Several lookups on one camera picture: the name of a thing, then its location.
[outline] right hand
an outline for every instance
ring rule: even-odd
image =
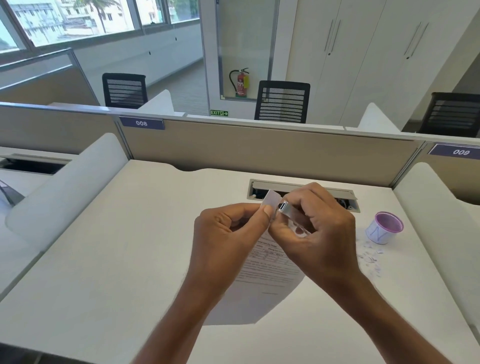
[[[358,278],[355,218],[318,183],[310,183],[285,195],[310,218],[316,232],[299,237],[288,227],[288,218],[277,213],[269,233],[287,256],[331,296],[342,294]]]

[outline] red fire extinguisher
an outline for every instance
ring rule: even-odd
[[[248,67],[242,70],[233,70],[228,75],[230,82],[232,82],[232,86],[235,89],[235,97],[247,97],[247,91],[248,91],[248,88],[250,87],[250,77],[248,76],[250,72],[247,72],[246,71],[247,69]],[[235,72],[239,72],[239,75],[237,76],[236,87],[232,80],[232,73],[235,73]]]

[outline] window frame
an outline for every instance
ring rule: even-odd
[[[199,24],[200,19],[186,20],[179,23],[171,23],[170,12],[168,11],[167,0],[156,0],[157,9],[162,14],[163,23],[142,25],[136,0],[127,0],[128,8],[133,22],[133,30],[125,32],[91,36],[82,39],[68,40],[42,46],[35,46],[28,37],[25,29],[20,24],[19,19],[8,4],[7,0],[0,0],[0,19],[4,23],[7,31],[16,43],[18,50],[0,54],[0,64],[10,63],[25,58],[34,57],[40,54],[50,53],[57,50],[72,48],[81,49],[100,44],[115,42],[123,39],[129,39],[138,36],[150,35],[158,32],[164,32],[174,28],[180,28],[193,24]]]

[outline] green exit sign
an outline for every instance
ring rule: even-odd
[[[228,116],[228,111],[210,110],[210,115],[213,115],[213,116]]]

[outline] mesh chair back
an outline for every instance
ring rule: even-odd
[[[107,107],[138,109],[148,101],[142,74],[104,73],[102,82]]]
[[[310,84],[288,81],[260,81],[255,120],[307,121]]]
[[[480,95],[432,93],[419,133],[475,138],[480,129]]]

